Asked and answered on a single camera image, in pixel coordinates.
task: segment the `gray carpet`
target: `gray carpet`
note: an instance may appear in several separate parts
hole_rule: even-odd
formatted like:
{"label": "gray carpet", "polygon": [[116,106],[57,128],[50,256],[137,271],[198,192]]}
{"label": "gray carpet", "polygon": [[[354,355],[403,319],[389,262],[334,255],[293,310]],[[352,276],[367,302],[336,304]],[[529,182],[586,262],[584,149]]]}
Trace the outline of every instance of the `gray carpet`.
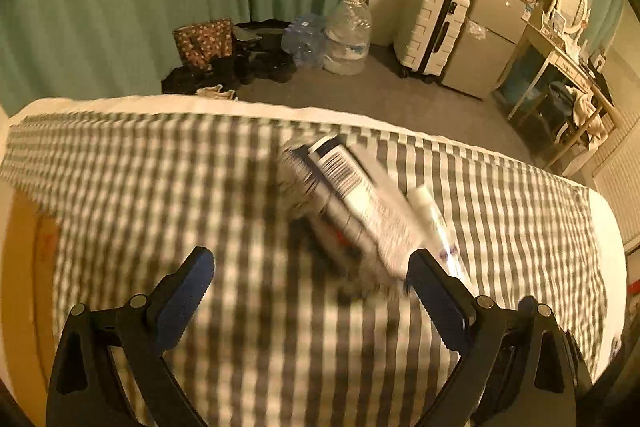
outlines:
{"label": "gray carpet", "polygon": [[481,101],[420,77],[399,78],[394,55],[372,46],[365,70],[339,76],[299,70],[287,84],[258,78],[239,89],[247,102],[352,112],[432,135],[445,136],[533,163],[527,146],[493,97]]}

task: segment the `suitcase handle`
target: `suitcase handle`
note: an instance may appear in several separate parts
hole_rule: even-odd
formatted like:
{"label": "suitcase handle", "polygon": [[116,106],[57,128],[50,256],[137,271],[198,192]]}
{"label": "suitcase handle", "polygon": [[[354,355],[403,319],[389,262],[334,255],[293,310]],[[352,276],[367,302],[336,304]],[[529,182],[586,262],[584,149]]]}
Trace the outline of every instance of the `suitcase handle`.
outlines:
{"label": "suitcase handle", "polygon": [[440,47],[444,42],[444,37],[447,36],[447,31],[449,30],[449,21],[445,22],[440,28],[440,34],[438,35],[438,40],[436,41],[436,46],[433,49],[433,53],[437,53],[440,51]]}

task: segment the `gray and white checkered blanket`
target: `gray and white checkered blanket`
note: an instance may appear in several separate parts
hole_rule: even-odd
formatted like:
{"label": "gray and white checkered blanket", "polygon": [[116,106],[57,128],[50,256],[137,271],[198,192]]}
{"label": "gray and white checkered blanket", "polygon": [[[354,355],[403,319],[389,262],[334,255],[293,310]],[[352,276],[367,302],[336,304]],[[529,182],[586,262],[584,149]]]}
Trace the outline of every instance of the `gray and white checkered blanket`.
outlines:
{"label": "gray and white checkered blanket", "polygon": [[0,175],[60,224],[54,333],[74,303],[120,306],[203,245],[214,282],[165,357],[211,425],[411,425],[455,355],[415,296],[338,298],[278,191],[282,145],[326,133],[366,146],[403,191],[426,184],[480,291],[503,307],[548,303],[593,372],[606,295],[587,189],[437,139],[206,114],[53,114],[12,128]]}

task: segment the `white tube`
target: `white tube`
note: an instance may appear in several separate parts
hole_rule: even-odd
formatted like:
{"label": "white tube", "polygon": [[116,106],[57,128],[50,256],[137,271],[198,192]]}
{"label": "white tube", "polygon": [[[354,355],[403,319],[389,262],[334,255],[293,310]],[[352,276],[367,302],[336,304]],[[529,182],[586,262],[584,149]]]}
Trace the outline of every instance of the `white tube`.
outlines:
{"label": "white tube", "polygon": [[460,259],[456,232],[445,222],[429,189],[425,185],[414,188],[407,193],[406,198],[423,226],[425,248],[447,274],[460,279],[466,289],[476,295],[478,291],[472,285],[469,273]]}

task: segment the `cardboard box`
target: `cardboard box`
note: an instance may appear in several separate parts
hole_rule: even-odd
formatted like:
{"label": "cardboard box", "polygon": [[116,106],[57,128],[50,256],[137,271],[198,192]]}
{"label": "cardboard box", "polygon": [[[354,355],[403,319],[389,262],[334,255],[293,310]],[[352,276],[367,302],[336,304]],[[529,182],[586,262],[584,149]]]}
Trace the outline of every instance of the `cardboard box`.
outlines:
{"label": "cardboard box", "polygon": [[52,284],[57,245],[55,221],[23,192],[0,182],[0,369],[5,386],[36,427],[45,426],[55,350]]}

